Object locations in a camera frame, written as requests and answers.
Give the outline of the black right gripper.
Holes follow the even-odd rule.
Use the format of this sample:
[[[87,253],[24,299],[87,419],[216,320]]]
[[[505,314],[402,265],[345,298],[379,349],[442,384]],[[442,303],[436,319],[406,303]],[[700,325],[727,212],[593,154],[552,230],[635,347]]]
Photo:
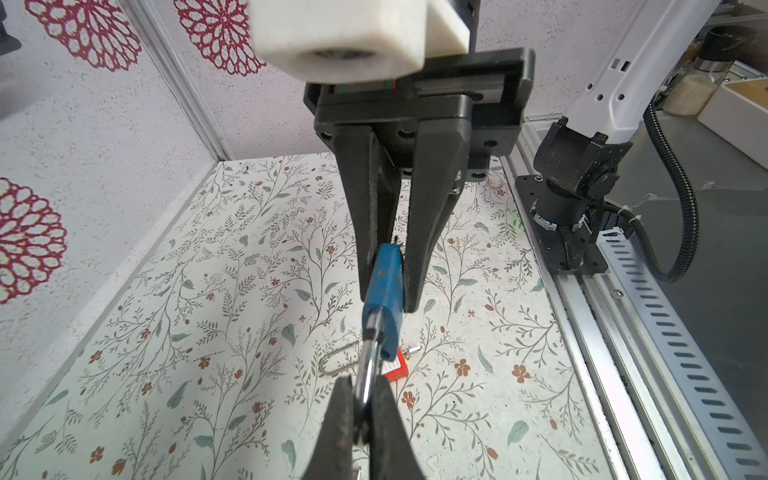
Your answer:
[[[429,59],[421,71],[397,80],[306,85],[304,104],[317,136],[332,144],[341,176],[361,298],[379,247],[392,240],[401,176],[411,177],[404,310],[418,310],[434,247],[463,191],[467,163],[467,180],[479,182],[491,158],[512,151],[535,62],[532,49],[513,48]]]

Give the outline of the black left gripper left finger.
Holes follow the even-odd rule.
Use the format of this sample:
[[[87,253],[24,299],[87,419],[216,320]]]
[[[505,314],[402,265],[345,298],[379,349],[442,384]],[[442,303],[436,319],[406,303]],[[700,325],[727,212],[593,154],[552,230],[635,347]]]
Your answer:
[[[354,393],[350,377],[336,379],[303,479],[353,478]]]

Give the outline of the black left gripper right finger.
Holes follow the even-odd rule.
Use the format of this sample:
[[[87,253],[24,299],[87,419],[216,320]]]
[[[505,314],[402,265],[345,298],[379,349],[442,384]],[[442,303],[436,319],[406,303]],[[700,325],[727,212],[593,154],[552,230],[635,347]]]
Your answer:
[[[363,410],[362,440],[369,447],[369,478],[424,480],[390,382],[378,376]]]

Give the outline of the blue padlock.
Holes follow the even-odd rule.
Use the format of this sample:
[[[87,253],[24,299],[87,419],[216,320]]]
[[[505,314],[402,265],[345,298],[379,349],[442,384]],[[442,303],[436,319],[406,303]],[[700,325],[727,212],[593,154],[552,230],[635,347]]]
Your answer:
[[[394,243],[382,244],[371,270],[362,311],[363,343],[354,385],[359,415],[370,409],[382,365],[397,359],[403,317],[402,253]]]

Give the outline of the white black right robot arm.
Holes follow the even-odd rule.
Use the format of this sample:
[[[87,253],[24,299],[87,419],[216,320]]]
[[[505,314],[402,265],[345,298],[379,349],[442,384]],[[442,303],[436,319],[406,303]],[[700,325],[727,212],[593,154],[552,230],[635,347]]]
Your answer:
[[[544,214],[559,235],[614,185],[653,93],[715,10],[712,1],[644,1],[583,94],[537,154]],[[310,83],[304,101],[335,154],[350,207],[362,298],[418,309],[438,237],[469,181],[516,141],[534,53],[516,48],[429,58],[401,77]]]

